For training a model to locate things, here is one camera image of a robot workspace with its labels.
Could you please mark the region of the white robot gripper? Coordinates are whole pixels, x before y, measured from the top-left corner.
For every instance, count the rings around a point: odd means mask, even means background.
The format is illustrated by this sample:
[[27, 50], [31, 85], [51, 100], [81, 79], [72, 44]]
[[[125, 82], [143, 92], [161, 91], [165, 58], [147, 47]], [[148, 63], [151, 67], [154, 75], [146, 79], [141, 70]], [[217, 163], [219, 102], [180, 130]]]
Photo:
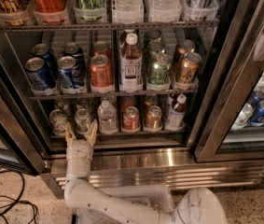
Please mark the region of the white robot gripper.
[[95, 119], [84, 134], [86, 140], [76, 140], [72, 125], [66, 123], [65, 140], [68, 143], [66, 149], [67, 169], [66, 178], [84, 178], [90, 175], [90, 164], [93, 156], [93, 145], [96, 142], [98, 123]]

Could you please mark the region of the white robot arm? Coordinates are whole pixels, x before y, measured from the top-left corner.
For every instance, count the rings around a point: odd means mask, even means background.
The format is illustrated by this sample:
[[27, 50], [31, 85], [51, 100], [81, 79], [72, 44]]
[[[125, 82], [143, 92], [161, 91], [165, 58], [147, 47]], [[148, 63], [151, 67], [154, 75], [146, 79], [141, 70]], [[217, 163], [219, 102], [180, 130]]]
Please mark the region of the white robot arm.
[[221, 202], [207, 188], [190, 189], [172, 212], [114, 197], [89, 181], [98, 124], [94, 121], [82, 139], [64, 124], [67, 169], [64, 199], [75, 209], [103, 213], [121, 224], [229, 224]]

